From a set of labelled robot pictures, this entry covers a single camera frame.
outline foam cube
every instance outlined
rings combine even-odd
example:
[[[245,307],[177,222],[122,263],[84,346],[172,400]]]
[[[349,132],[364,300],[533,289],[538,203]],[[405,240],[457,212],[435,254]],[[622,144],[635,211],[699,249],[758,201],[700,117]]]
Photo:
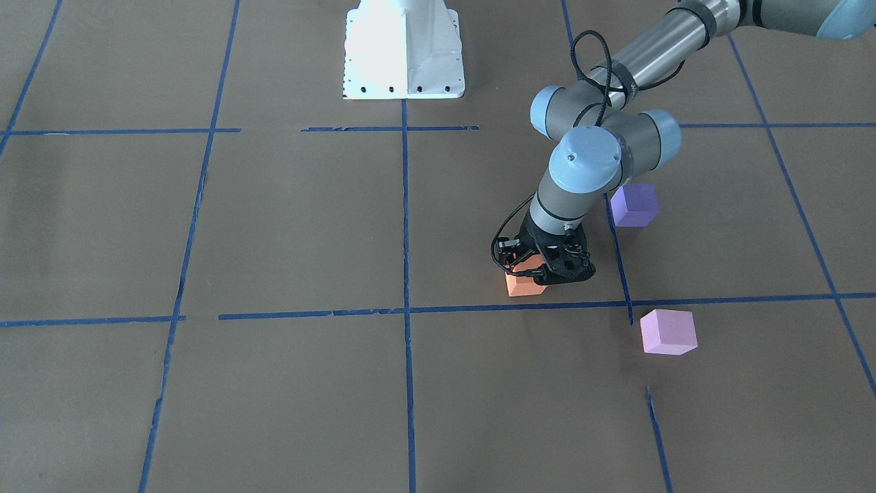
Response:
[[[543,263],[545,263],[545,261],[541,258],[541,255],[535,254],[514,266],[514,272],[530,268],[538,268],[541,267],[541,264]],[[508,274],[505,274],[505,283],[508,285],[509,297],[530,297],[540,295],[548,288],[548,286],[540,286],[536,284],[532,277],[514,277],[513,275]]]
[[[657,217],[657,192],[651,183],[627,183],[611,198],[611,215],[617,227],[644,227]]]
[[[654,310],[641,319],[642,346],[651,354],[685,354],[697,347],[694,314]]]

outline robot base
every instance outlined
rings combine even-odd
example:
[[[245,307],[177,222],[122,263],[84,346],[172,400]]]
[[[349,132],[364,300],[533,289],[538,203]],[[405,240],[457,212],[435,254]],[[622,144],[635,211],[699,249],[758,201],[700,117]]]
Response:
[[[346,27],[345,98],[449,99],[465,92],[459,15],[443,0],[362,0]]]

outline blue painter's tape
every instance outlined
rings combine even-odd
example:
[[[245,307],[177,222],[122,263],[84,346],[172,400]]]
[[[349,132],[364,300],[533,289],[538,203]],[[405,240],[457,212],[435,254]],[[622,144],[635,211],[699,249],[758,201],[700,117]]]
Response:
[[[611,201],[608,199],[608,194],[603,194],[605,200],[605,214],[608,218],[608,227],[611,230],[611,239],[614,241],[614,255],[618,259],[618,274],[620,275],[620,287],[624,290],[624,302],[626,304],[626,314],[630,318],[630,325],[635,325],[636,318],[632,313],[632,300],[630,299],[630,286],[626,281],[626,271],[624,270],[624,258],[620,254],[620,242],[618,241],[618,229],[614,227],[614,212],[611,211]]]
[[[255,320],[264,318],[355,317],[363,315],[399,315],[401,308],[369,308],[363,310],[269,311],[261,313],[223,313],[219,320]]]
[[[851,123],[803,123],[803,124],[774,124],[769,126],[773,128],[872,128],[876,127],[876,122],[851,122]]]
[[[785,183],[788,184],[788,190],[791,192],[791,197],[794,199],[794,204],[797,207],[797,212],[800,214],[800,219],[803,222],[803,226],[806,229],[806,234],[809,236],[809,242],[812,243],[812,248],[816,252],[816,257],[818,258],[818,263],[821,266],[822,272],[824,274],[824,279],[828,283],[828,287],[830,288],[830,293],[834,297],[834,300],[837,304],[837,309],[839,310],[840,316],[843,319],[843,323],[845,324],[846,331],[849,333],[849,338],[851,339],[852,345],[855,347],[855,352],[858,355],[858,360],[861,364],[861,368],[864,370],[864,374],[867,378],[867,381],[870,383],[870,387],[873,395],[876,397],[876,384],[873,383],[872,372],[870,371],[870,366],[867,364],[867,360],[864,356],[864,353],[861,352],[860,347],[858,346],[858,338],[855,336],[855,332],[851,327],[851,323],[845,315],[845,308],[843,307],[843,301],[840,295],[837,293],[837,286],[833,282],[833,278],[830,276],[830,271],[827,268],[827,262],[824,261],[824,256],[822,255],[821,247],[818,246],[818,241],[816,240],[815,234],[812,232],[812,226],[809,224],[809,219],[806,217],[806,212],[803,211],[803,206],[800,202],[800,198],[797,196],[797,190],[794,188],[794,183],[791,181],[791,175],[788,172],[788,168],[785,166],[785,160],[781,156],[781,152],[779,151],[779,145],[775,141],[775,137],[773,136],[773,130],[770,128],[769,122],[767,122],[767,115],[763,110],[763,107],[760,105],[760,99],[758,98],[757,92],[754,90],[754,85],[752,84],[752,79],[748,75],[748,71],[745,69],[745,63],[742,61],[742,56],[739,54],[738,48],[736,48],[736,42],[733,40],[732,35],[728,34],[727,39],[730,41],[730,47],[733,49],[733,54],[736,56],[736,61],[739,64],[739,68],[742,70],[742,75],[745,78],[745,84],[748,86],[748,90],[752,93],[752,99],[754,100],[754,105],[758,109],[758,113],[760,114],[760,119],[763,121],[766,126],[766,135],[769,137],[770,144],[773,146],[773,152],[775,153],[776,160],[779,162],[779,167],[781,168],[781,172],[785,177]]]
[[[161,372],[161,388],[159,397],[155,401],[155,407],[152,410],[152,425],[149,429],[149,440],[146,444],[146,453],[143,459],[143,471],[140,474],[140,484],[138,493],[146,492],[146,485],[149,482],[149,470],[152,466],[152,454],[155,451],[155,439],[158,436],[159,423],[161,420],[161,409],[164,403],[165,391],[167,389],[167,377],[170,372],[171,349],[176,338],[176,330],[180,321],[180,308],[182,306],[182,297],[186,289],[186,277],[188,273],[188,265],[192,257],[192,247],[194,245],[194,232],[198,225],[198,215],[201,211],[201,200],[204,193],[204,183],[207,179],[207,169],[210,161],[210,154],[213,149],[213,138],[215,136],[216,122],[219,119],[219,107],[222,103],[222,94],[225,86],[225,76],[228,74],[228,65],[231,58],[231,46],[234,44],[234,33],[237,28],[237,14],[240,11],[240,0],[235,0],[234,11],[231,14],[231,26],[228,32],[228,41],[225,45],[225,56],[223,59],[222,71],[219,74],[219,84],[216,88],[216,97],[213,103],[213,117],[210,120],[210,132],[207,134],[207,145],[204,148],[204,159],[201,162],[201,175],[198,178],[198,188],[194,195],[194,208],[192,209],[192,221],[188,227],[188,238],[186,240],[186,251],[182,257],[182,269],[180,270],[180,288],[177,291],[176,301],[173,304],[173,319],[170,323],[170,329],[167,332],[167,345],[165,347],[165,357]]]
[[[16,130],[11,135],[139,135],[163,133],[240,133],[240,128],[117,128],[75,130]]]
[[[655,299],[633,300],[633,306],[662,306],[678,304],[744,304],[744,303],[775,303],[790,301],[815,301],[831,300],[833,295],[786,295],[773,297],[714,297],[714,298],[681,298],[681,299]]]
[[[678,124],[681,128],[763,128],[764,124]]]
[[[409,493],[417,491],[417,455],[413,429],[413,352],[411,350],[411,269],[410,269],[410,194],[408,188],[407,158],[407,100],[401,100],[401,184],[402,184],[402,258],[405,300],[405,382],[407,394],[407,487]]]
[[[876,293],[843,293],[838,295],[840,299],[872,299]]]
[[[657,410],[654,408],[651,387],[647,388],[648,413],[651,415],[651,427],[654,430],[654,442],[657,444],[657,454],[660,456],[660,467],[663,471],[663,483],[666,485],[666,493],[672,493],[672,478],[669,476],[669,464],[666,460],[666,450],[663,447],[663,436],[660,431],[660,422],[657,421]]]
[[[170,322],[167,317],[110,317],[110,318],[56,318],[48,320],[9,320],[0,327],[49,327],[58,325],[155,324]]]
[[[848,332],[849,339],[851,339],[851,345],[855,348],[855,354],[858,356],[858,362],[860,362],[861,368],[864,369],[864,376],[866,377],[867,382],[870,383],[870,391],[872,391],[873,396],[876,397],[876,381],[873,380],[873,373],[870,370],[870,365],[867,364],[867,358],[864,356],[864,351],[861,350],[861,345],[858,342],[858,336],[855,335],[855,330],[851,328],[851,322],[849,321],[849,316],[845,313],[845,307],[843,307],[843,302],[840,301],[839,297],[836,298],[835,302],[837,303],[839,315],[843,318],[845,331]]]
[[[623,301],[593,301],[577,303],[532,303],[532,304],[473,304],[458,306],[420,306],[411,313],[453,313],[458,311],[523,311],[523,310],[576,310],[582,308],[611,308],[626,306]]]
[[[54,30],[55,21],[58,20],[58,12],[60,12],[61,1],[62,0],[58,0],[55,3],[55,8],[52,12],[52,19],[49,21],[49,26],[46,28],[46,34],[43,36],[43,40],[39,44],[37,58],[33,60],[33,65],[31,65],[31,71],[27,74],[27,79],[25,79],[25,86],[21,88],[21,93],[18,95],[18,100],[15,103],[15,109],[12,111],[12,116],[9,119],[9,124],[6,126],[6,133],[3,135],[3,139],[0,140],[0,156],[3,155],[3,151],[6,149],[6,143],[9,142],[9,137],[11,136],[12,130],[15,128],[15,122],[18,120],[18,115],[21,114],[22,106],[25,104],[27,91],[31,88],[31,84],[33,83],[33,77],[37,74],[39,62],[43,59],[43,53],[46,52],[46,45],[48,45],[49,43],[49,38],[52,37],[52,31]]]
[[[476,132],[480,125],[406,126],[408,132]],[[400,126],[309,126],[302,132],[401,132]]]

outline black tape wrap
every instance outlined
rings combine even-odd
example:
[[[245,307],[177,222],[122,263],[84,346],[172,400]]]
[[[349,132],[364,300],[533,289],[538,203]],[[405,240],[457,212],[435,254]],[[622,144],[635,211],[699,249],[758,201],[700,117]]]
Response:
[[[758,27],[765,27],[763,18],[760,16],[761,7],[763,7],[761,0],[754,0],[752,2],[752,22]]]
[[[605,60],[603,60],[593,68],[602,67],[608,70],[607,65],[608,64],[605,63]],[[611,74],[617,77],[620,81],[620,88],[624,90],[624,106],[626,106],[627,103],[631,102],[639,94],[639,85],[636,83],[636,79],[632,77],[630,69],[619,61],[611,61]]]
[[[678,10],[688,11],[699,17],[700,20],[703,21],[703,25],[706,28],[706,39],[703,41],[703,45],[698,48],[702,50],[706,47],[706,45],[709,44],[709,41],[711,41],[711,39],[715,37],[715,34],[717,33],[717,20],[715,19],[715,14],[713,14],[709,10],[709,7],[700,4],[696,0],[684,0],[669,11],[671,12]]]

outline pink cube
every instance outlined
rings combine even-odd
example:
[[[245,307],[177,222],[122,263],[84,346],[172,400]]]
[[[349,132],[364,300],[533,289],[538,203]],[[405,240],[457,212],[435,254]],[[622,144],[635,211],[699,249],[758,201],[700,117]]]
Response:
[[[697,346],[694,314],[654,310],[641,320],[642,346],[651,354],[685,354]]]
[[[651,183],[627,183],[611,198],[611,215],[617,227],[645,227],[658,212],[657,191]]]

